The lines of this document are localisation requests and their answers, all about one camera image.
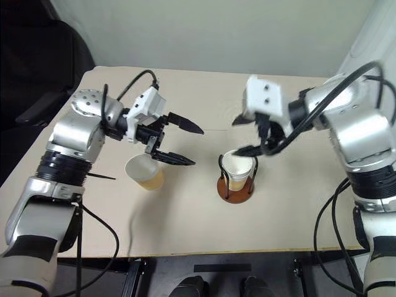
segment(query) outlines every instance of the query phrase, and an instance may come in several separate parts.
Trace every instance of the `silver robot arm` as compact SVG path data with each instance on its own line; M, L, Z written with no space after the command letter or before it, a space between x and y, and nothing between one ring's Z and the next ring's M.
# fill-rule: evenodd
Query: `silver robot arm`
M293 131L345 79L300 92L289 103L279 85L249 78L243 113L233 125L255 122L260 146L247 146L240 156L282 151ZM396 296L396 139L390 121L368 100L370 82L354 80L305 129L328 129L330 140L352 185L354 221L359 243L370 250L364 274L368 296Z
M141 142L147 146L146 153L162 162L195 164L182 155L158 150L169 123L204 133L177 114L162 115L164 107L158 86L141 94L131 108L106 91L81 90L72 96L71 109L55 125L37 172L28 179L7 222L8 248L0 255L1 296L49 296L56 256L73 246L82 227L79 202L84 181L105 136Z

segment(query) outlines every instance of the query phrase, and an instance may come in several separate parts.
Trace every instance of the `table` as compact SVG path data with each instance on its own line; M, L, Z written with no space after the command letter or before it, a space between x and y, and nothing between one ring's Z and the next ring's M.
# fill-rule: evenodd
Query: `table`
M101 90L109 85L116 98L138 74L138 67L96 67L88 71L78 89ZM219 154L247 144L258 143L253 125L231 127L241 111L247 74L175 71L156 69L160 93L169 111L197 123L205 135L190 134L167 126L161 150L180 153L196 161L195 166L162 164L165 184L159 191L146 191L124 172L132 156L144 145L107 139L91 172L116 178L115 181L88 177L84 204L108 222L120 238L120 257L205 254L256 251L313 250L316 216L332 195L345 172L333 152L327 131L309 131L298 137L284 152L259 157L253 196L243 204L229 204L217 194L220 176ZM322 84L320 77L260 75L279 83L291 99L307 87ZM144 77L123 98L125 106L150 84ZM0 188L0 229L34 174L56 121L68 110L66 103ZM359 249L352 218L353 195L345 191L337 203L340 234L348 249ZM319 227L318 245L323 250L338 249L330 211ZM84 214L84 257L111 257L115 243L108 231ZM6 249L0 236L0 251ZM75 246L59 254L75 257Z

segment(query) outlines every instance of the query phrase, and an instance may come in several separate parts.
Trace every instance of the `white wall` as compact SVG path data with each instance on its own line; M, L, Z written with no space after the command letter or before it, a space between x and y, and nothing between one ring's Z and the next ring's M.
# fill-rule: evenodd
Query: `white wall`
M349 50L339 72L351 72L363 64L381 60L387 80L396 85L396 1L376 1L359 35ZM372 89L371 100L376 100L377 90ZM390 118L394 112L394 98L385 88L382 110Z
M330 76L374 0L51 0L104 66Z

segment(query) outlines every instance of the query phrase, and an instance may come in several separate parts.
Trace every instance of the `white paper cup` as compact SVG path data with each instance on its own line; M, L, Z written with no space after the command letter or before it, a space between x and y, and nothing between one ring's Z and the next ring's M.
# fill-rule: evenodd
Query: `white paper cup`
M132 157L125 164L125 172L146 190L159 189L164 182L158 163L145 153Z
M230 177L231 191L239 191L243 188L253 167L252 158L234 156L235 151L226 152L222 159L222 166Z

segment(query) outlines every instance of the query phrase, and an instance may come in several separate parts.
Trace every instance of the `shoe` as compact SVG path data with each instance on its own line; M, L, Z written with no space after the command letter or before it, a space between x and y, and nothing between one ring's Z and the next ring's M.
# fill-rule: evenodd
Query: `shoe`
M169 297L207 297L209 285L202 277L187 277L172 291Z

